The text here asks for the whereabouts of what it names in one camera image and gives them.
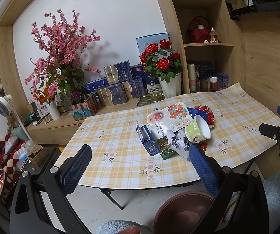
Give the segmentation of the white paper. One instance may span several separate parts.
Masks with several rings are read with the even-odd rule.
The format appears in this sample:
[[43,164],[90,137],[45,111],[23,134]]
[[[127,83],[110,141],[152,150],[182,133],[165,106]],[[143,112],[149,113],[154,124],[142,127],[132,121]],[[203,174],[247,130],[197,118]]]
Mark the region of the white paper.
[[182,158],[190,161],[189,158],[189,141],[185,135],[185,129],[182,128],[177,132],[172,130],[167,131],[167,146],[169,149],[174,150]]

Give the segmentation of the green paper cup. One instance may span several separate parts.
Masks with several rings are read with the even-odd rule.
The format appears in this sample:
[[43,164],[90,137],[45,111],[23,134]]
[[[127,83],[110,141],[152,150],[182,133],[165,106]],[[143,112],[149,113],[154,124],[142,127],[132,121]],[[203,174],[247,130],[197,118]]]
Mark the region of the green paper cup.
[[203,117],[195,115],[192,121],[185,126],[185,136],[188,141],[197,144],[211,139],[211,132]]

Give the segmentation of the green gold tea packet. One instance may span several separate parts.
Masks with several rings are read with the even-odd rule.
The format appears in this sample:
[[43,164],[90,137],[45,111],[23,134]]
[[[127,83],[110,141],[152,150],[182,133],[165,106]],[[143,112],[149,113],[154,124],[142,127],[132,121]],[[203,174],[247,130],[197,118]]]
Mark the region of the green gold tea packet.
[[174,150],[163,150],[161,152],[161,158],[163,160],[169,159],[173,154],[175,154],[176,152]]

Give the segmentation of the blue coffee box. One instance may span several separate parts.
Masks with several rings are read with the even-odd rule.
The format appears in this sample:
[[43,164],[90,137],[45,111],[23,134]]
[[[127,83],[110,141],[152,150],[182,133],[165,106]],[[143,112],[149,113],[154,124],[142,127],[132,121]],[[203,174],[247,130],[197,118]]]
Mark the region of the blue coffee box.
[[190,107],[188,107],[187,110],[192,118],[194,118],[196,115],[200,115],[205,121],[208,120],[208,115],[202,110],[198,110]]

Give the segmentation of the small blue carton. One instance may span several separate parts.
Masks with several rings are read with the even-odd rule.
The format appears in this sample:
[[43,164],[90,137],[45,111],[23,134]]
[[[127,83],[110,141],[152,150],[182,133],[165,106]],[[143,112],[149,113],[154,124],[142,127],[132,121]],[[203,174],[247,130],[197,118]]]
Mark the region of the small blue carton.
[[154,137],[152,136],[146,125],[139,126],[139,124],[137,124],[136,132],[139,139],[141,140],[142,145],[150,156],[154,156],[160,153],[160,148],[158,147]]

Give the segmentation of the floral white plastic bag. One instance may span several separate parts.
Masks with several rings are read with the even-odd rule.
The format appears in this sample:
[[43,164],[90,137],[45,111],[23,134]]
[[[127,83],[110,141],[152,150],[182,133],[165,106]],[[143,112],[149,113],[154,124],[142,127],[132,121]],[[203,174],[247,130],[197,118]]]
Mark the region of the floral white plastic bag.
[[182,102],[157,110],[146,118],[148,129],[154,139],[167,136],[169,130],[177,132],[192,121],[188,108]]

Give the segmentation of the blue box on shelf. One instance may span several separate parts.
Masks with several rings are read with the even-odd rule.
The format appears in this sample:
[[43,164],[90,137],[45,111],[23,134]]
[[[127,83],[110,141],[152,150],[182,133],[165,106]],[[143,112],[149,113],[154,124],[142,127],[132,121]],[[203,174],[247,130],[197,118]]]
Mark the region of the blue box on shelf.
[[216,73],[216,77],[218,79],[218,87],[221,89],[226,89],[229,87],[229,76],[227,74],[218,72]]

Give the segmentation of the white slim vase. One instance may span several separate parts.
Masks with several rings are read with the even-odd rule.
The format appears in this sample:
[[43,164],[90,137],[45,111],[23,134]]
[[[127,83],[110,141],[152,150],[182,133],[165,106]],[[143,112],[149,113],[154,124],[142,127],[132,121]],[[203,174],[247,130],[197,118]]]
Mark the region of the white slim vase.
[[54,102],[50,102],[50,104],[48,106],[48,110],[54,121],[57,121],[60,119],[60,117],[61,117],[60,112],[58,111]]

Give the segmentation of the woven flower basket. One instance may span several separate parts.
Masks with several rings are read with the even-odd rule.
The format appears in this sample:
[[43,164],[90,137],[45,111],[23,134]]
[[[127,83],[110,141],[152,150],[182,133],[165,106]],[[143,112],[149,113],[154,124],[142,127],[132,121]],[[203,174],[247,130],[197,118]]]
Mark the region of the woven flower basket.
[[69,114],[75,121],[85,120],[87,117],[94,116],[99,110],[99,103],[94,94],[87,94],[81,103],[71,105]]

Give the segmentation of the white desk fan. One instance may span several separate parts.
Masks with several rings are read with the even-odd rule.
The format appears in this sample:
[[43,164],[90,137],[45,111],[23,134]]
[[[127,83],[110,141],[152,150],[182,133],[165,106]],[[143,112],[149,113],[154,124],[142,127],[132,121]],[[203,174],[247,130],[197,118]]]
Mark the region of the white desk fan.
[[18,112],[16,111],[12,95],[5,95],[4,97],[0,97],[0,114],[3,117],[9,117],[11,113],[14,115],[16,121],[19,123],[20,127],[23,129],[24,133],[27,135],[29,140],[33,142],[32,137],[27,132],[25,126],[23,125],[18,115]]

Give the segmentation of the stack of paper cups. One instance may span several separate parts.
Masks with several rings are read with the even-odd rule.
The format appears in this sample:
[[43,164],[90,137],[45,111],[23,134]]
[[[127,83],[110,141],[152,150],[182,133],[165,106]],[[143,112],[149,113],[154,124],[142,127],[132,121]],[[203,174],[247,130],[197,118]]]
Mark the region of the stack of paper cups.
[[190,92],[196,92],[196,71],[194,64],[188,64],[189,86]]

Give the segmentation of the wooden shelf unit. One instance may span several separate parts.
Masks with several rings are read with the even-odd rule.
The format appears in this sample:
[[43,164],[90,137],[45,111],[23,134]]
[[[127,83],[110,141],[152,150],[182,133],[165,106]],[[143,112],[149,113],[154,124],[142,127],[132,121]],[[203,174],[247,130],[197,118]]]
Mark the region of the wooden shelf unit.
[[225,0],[158,0],[172,48],[181,56],[182,91],[190,92],[188,64],[210,62],[228,84],[246,84],[244,36]]

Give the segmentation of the blue gold gift box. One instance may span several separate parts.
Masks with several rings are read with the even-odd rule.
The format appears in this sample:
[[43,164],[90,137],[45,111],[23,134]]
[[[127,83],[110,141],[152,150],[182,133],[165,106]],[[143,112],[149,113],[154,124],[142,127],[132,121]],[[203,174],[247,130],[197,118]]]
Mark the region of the blue gold gift box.
[[129,60],[104,67],[109,85],[130,81],[133,79]]
[[125,90],[121,83],[100,87],[96,90],[96,93],[104,106],[124,104],[127,102]]
[[127,99],[140,98],[145,95],[145,88],[141,78],[122,83]]

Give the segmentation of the red rose bouquet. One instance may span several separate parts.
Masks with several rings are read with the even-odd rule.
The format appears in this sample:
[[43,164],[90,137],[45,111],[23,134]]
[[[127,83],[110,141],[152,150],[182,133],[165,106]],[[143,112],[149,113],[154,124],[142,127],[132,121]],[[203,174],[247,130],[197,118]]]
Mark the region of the red rose bouquet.
[[180,54],[173,51],[172,42],[166,39],[149,44],[139,59],[144,72],[166,83],[170,83],[183,70]]

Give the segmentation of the folding table frame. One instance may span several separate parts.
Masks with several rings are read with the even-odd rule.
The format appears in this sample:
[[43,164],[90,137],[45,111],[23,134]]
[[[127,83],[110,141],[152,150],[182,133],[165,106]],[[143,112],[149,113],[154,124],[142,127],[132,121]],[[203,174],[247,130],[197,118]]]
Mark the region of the folding table frame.
[[99,188],[101,193],[105,195],[114,205],[116,205],[120,210],[123,210],[124,207],[121,206],[111,195],[112,190],[111,189],[105,189],[105,188]]

